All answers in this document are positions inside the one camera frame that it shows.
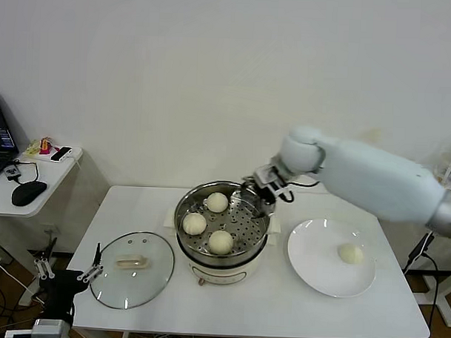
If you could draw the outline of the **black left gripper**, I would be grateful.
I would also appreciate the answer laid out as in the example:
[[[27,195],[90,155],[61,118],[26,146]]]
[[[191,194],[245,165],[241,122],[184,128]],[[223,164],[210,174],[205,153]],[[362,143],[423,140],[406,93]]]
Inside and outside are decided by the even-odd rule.
[[[74,296],[87,289],[86,282],[92,282],[103,271],[101,264],[101,243],[93,257],[93,263],[86,271],[60,270],[54,273],[50,257],[56,245],[53,238],[49,245],[37,254],[34,265],[39,277],[39,285],[47,298],[39,314],[42,319],[73,319],[75,315]]]

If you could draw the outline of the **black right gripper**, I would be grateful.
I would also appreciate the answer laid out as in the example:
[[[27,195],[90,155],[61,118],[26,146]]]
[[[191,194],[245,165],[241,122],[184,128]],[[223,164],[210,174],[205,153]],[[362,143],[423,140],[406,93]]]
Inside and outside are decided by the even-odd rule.
[[[276,200],[284,199],[284,182],[282,180],[274,179],[271,182],[260,182],[259,185],[254,175],[249,175],[242,178],[241,188],[259,192],[261,197],[253,199],[253,219],[262,219],[273,215],[275,213]]]

